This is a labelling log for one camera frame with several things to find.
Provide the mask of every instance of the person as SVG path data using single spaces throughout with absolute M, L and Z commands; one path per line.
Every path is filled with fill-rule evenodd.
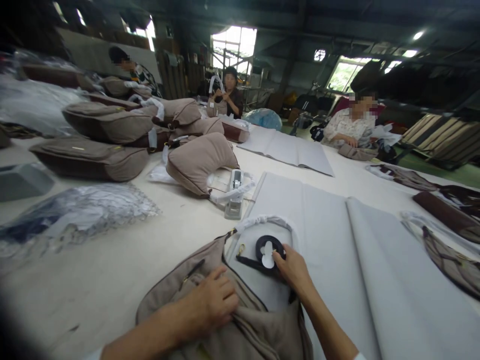
M 321 144 L 336 149 L 343 144 L 357 148 L 365 130 L 375 127 L 375 117 L 370 114 L 370 109 L 376 104 L 377 96 L 374 91 L 357 92 L 350 106 L 338 111 L 325 126 Z
M 327 360 L 365 360 L 315 289 L 304 258 L 287 244 L 283 247 L 285 260 L 277 252 L 273 259 L 308 313 Z M 186 297 L 163 306 L 87 360 L 158 358 L 227 324 L 239 298 L 230 280 L 222 276 L 226 270 L 224 265 L 218 267 Z
M 112 46 L 108 50 L 108 55 L 112 63 L 130 73 L 132 81 L 148 86 L 153 96 L 161 97 L 160 87 L 154 76 L 143 65 L 131 60 L 127 53 L 118 46 Z
M 213 100 L 216 103 L 225 100 L 227 116 L 233 114 L 234 119 L 241 119 L 244 111 L 244 96 L 240 90 L 237 89 L 237 76 L 237 69 L 233 66 L 227 67 L 223 73 L 225 93 L 222 93 L 220 89 L 217 89 L 213 96 Z

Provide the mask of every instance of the green floor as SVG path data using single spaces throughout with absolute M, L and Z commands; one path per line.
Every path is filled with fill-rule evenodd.
M 281 132 L 289 134 L 290 131 L 292 131 L 292 127 L 284 123 L 283 127 L 281 128 Z M 307 140 L 312 139 L 310 137 L 309 129 L 299 129 L 297 131 L 297 137 Z M 423 157 L 412 152 L 402 158 L 399 165 L 407 169 L 435 175 L 439 178 L 455 181 L 460 184 L 480 189 L 480 167 L 473 164 L 466 164 L 455 171 L 449 171 L 426 162 Z

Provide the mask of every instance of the ceiling light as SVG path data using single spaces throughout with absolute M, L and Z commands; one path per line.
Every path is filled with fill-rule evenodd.
M 417 55 L 417 53 L 417 50 L 407 50 L 403 53 L 403 56 L 406 58 L 413 58 L 415 55 Z
M 423 31 L 417 32 L 417 33 L 413 36 L 413 40 L 418 40 L 418 39 L 420 39 L 423 34 L 424 34 Z

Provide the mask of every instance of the hand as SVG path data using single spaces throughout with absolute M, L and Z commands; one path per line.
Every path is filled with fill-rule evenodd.
M 286 259 L 283 260 L 280 254 L 274 251 L 273 260 L 288 285 L 297 294 L 313 287 L 314 284 L 312 278 L 310 278 L 303 256 L 287 244 L 283 244 L 283 249 L 285 250 Z
M 354 137 L 351 137 L 351 136 L 344 136 L 343 139 L 345 140 L 345 142 L 350 145 L 352 148 L 358 148 L 359 147 L 359 142 L 357 139 L 355 139 Z
M 227 271 L 217 267 L 190 294 L 174 303 L 172 330 L 183 344 L 201 338 L 232 320 L 239 298 Z

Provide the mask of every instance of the floral blouse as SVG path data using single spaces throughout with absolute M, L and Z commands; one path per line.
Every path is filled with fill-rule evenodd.
M 356 121 L 350 117 L 350 108 L 340 110 L 332 116 L 328 125 L 323 129 L 323 145 L 339 149 L 345 140 L 332 140 L 337 134 L 347 135 L 349 137 L 360 139 L 367 129 L 375 127 L 375 117 L 366 112 L 364 116 Z

